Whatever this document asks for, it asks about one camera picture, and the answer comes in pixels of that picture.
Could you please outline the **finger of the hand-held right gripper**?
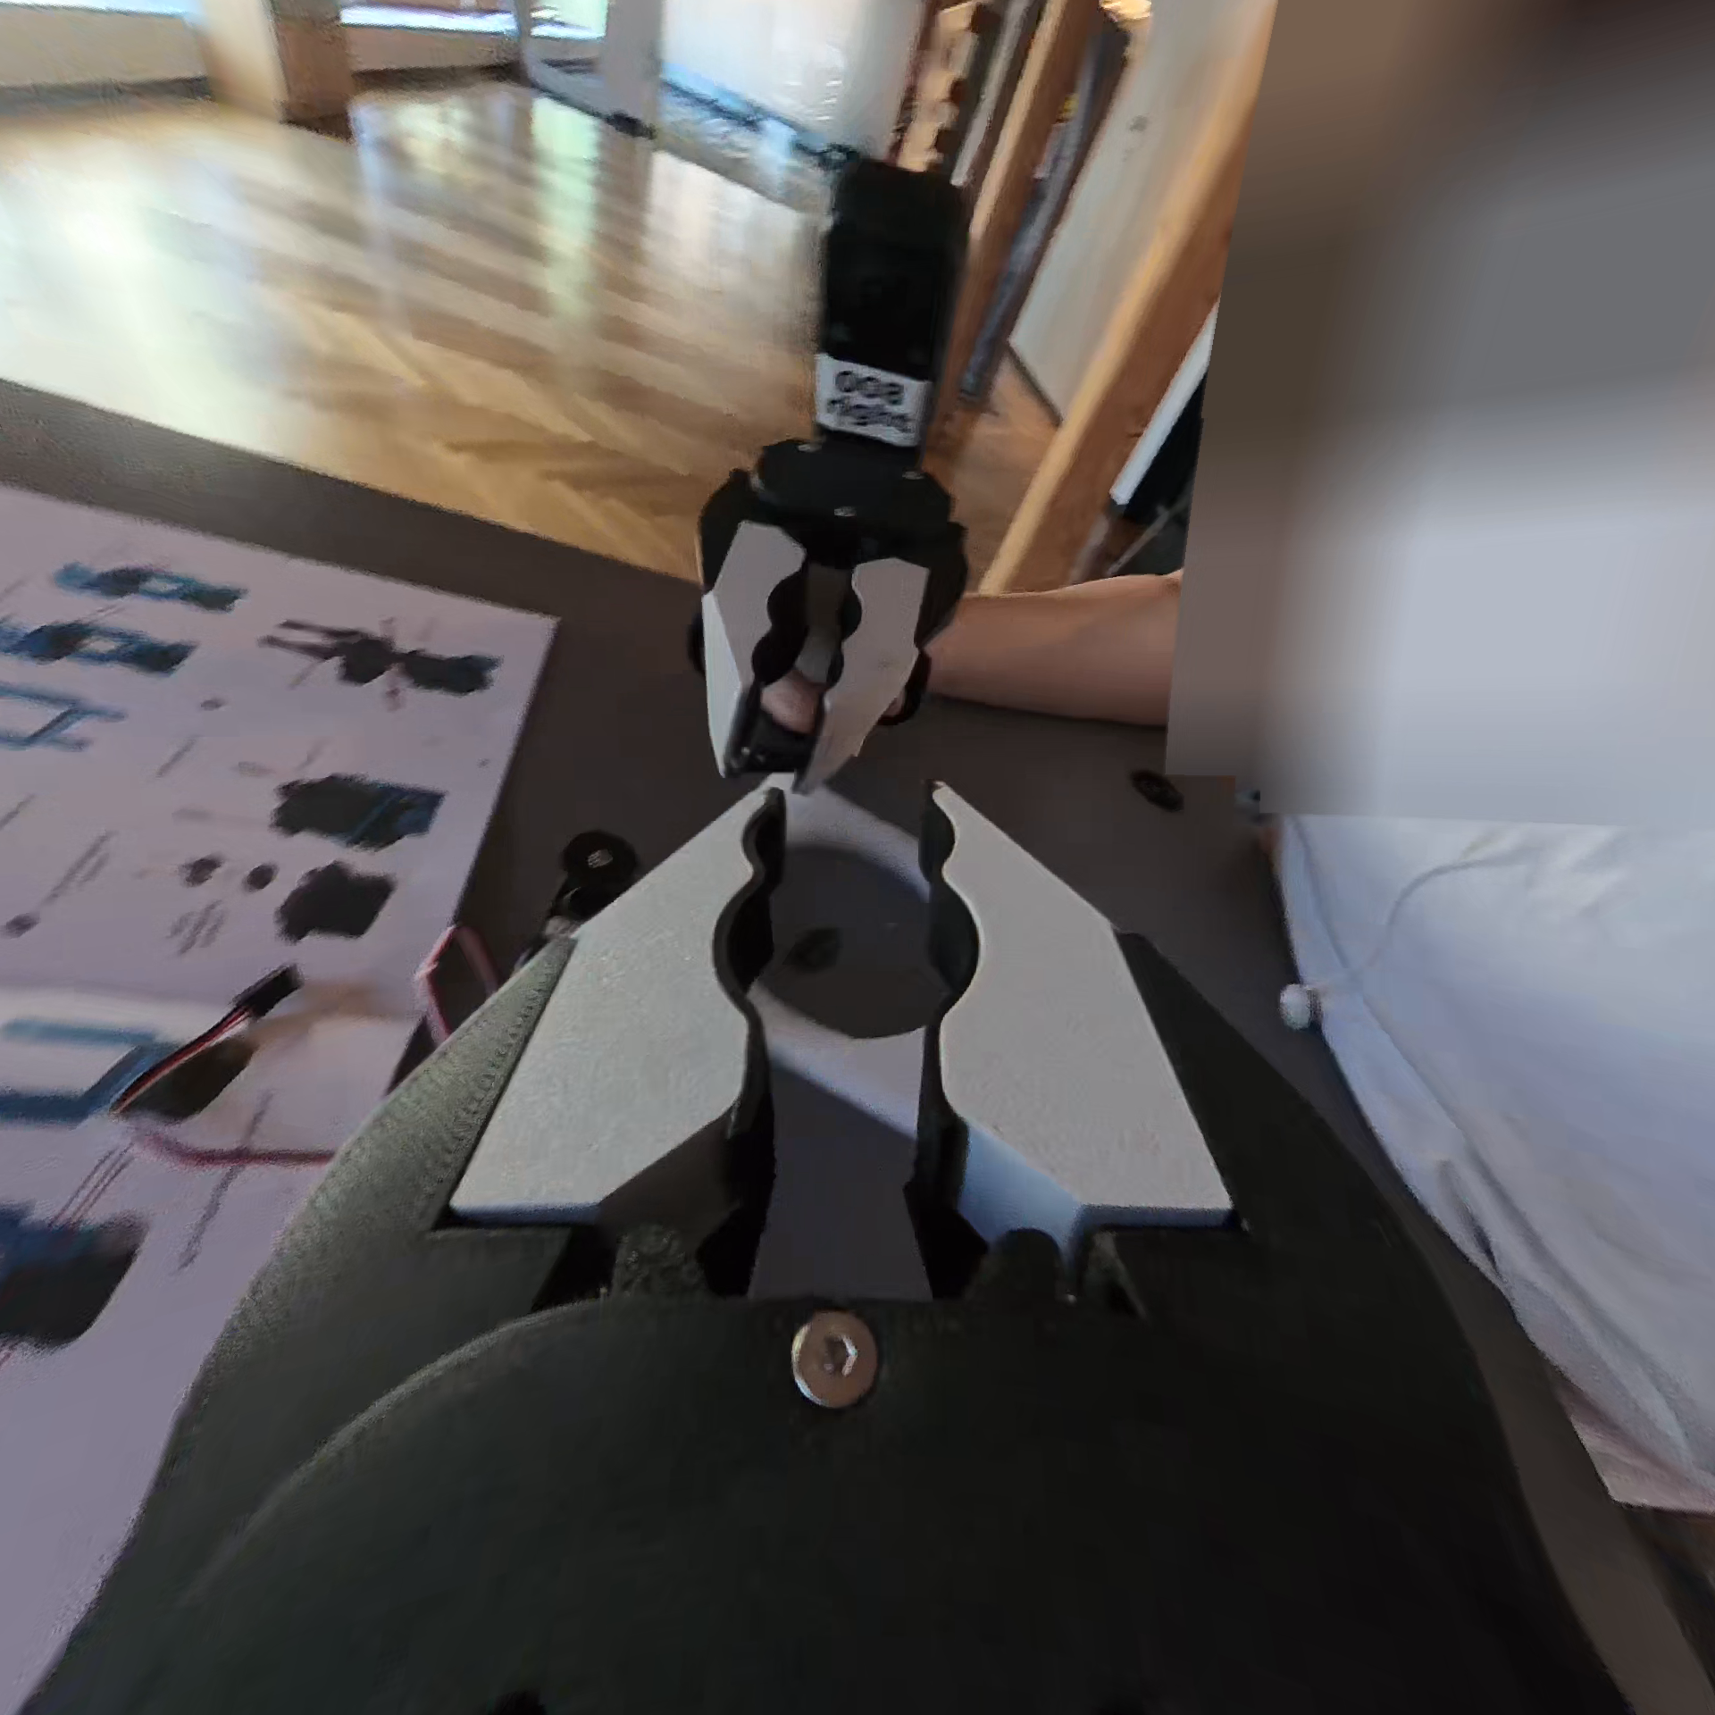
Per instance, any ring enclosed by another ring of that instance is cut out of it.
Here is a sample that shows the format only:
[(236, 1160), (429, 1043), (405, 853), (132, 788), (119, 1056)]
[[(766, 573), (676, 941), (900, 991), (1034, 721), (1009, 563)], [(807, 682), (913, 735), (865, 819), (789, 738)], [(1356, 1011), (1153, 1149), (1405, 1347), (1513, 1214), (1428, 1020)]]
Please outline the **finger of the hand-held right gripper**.
[(801, 669), (810, 642), (810, 562), (781, 524), (743, 520), (700, 597), (707, 728), (719, 771), (730, 741), (759, 711), (766, 683)]
[(905, 695), (920, 660), (915, 632), (927, 590), (930, 568), (915, 562), (867, 562), (852, 569), (855, 617), (844, 622), (840, 669), (822, 695), (795, 791), (822, 790), (861, 756), (875, 726)]

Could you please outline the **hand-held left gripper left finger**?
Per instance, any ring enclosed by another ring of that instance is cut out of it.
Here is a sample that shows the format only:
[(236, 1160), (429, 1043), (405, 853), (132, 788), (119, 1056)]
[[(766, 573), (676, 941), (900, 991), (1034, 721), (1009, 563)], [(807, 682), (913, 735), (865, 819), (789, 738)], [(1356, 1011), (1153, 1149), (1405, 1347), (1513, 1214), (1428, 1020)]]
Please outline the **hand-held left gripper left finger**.
[(787, 796), (762, 786), (570, 937), (563, 967), (452, 1193), (489, 1227), (679, 1230), (758, 1253), (777, 1183), (766, 1031)]

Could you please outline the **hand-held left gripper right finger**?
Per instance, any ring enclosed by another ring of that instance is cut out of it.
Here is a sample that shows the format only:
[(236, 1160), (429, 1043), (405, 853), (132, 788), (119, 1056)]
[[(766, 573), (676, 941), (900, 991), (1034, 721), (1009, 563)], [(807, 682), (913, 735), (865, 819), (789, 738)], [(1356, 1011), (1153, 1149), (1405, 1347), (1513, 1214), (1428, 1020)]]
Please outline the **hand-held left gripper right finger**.
[(1222, 1228), (1231, 1191), (1119, 930), (947, 783), (921, 829), (930, 952), (920, 1168), (981, 1240)]

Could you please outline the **white foam square with hole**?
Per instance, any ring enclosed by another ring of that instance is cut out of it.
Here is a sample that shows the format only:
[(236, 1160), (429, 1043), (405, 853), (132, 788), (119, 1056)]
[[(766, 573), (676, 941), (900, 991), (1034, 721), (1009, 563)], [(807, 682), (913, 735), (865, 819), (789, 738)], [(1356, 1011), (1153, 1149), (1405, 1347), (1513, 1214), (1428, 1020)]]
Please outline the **white foam square with hole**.
[[(777, 1060), (896, 1131), (918, 1126), (930, 1028), (947, 986), (930, 952), (930, 882), (913, 835), (832, 790), (787, 798), (778, 955), (758, 999)], [(840, 962), (792, 971), (810, 929), (844, 934)]]

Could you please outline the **person's right forearm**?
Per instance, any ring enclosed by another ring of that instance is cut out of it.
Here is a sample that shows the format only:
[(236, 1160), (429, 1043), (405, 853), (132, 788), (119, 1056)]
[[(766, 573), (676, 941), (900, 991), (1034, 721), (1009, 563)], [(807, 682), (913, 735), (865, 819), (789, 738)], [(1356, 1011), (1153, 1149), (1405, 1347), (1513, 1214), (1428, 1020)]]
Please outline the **person's right forearm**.
[(975, 594), (930, 649), (930, 694), (1059, 718), (1166, 726), (1183, 572)]

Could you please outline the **person's white shirt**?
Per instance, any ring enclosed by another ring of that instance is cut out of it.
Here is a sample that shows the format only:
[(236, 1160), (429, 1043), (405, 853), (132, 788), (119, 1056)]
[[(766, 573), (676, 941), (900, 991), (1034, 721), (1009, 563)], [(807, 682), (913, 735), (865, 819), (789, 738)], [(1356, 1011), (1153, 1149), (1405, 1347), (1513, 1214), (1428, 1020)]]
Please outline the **person's white shirt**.
[(1321, 1028), (1388, 1161), (1550, 1364), (1613, 1498), (1714, 1503), (1711, 829), (1293, 816), (1297, 978), (1408, 905)]

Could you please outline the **printed instruction sheet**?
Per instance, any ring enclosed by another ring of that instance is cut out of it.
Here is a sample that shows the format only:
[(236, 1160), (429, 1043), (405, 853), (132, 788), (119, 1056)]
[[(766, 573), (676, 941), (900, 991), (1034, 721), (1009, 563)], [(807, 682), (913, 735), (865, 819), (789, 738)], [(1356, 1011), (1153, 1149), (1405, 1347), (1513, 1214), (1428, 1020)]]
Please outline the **printed instruction sheet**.
[(555, 625), (5, 485), (3, 1681), (424, 1019)]

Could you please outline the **glass door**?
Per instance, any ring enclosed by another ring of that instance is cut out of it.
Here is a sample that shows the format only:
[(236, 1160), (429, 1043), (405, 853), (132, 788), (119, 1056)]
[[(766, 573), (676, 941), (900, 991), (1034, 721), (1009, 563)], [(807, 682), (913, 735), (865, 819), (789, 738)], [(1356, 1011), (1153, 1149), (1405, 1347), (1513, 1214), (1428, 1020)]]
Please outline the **glass door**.
[(664, 1), (516, 1), (522, 77), (624, 137), (657, 134)]

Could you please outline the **brown cardboard box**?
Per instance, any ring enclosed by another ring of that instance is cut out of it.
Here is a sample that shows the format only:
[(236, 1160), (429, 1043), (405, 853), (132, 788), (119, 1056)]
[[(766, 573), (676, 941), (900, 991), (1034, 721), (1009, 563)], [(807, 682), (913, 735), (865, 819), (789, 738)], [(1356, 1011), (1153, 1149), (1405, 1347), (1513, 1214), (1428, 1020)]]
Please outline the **brown cardboard box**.
[(355, 77), (337, 1), (199, 1), (197, 33), (217, 100), (351, 139)]

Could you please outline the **light wooden furniture frame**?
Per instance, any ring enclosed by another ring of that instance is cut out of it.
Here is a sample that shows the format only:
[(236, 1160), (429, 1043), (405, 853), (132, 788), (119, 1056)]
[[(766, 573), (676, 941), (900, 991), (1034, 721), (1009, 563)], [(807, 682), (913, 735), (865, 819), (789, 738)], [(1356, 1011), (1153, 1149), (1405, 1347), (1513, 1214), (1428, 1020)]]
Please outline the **light wooden furniture frame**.
[(1150, 3), (1016, 325), (1061, 425), (981, 580), (1070, 582), (1223, 288), (1274, 1)]

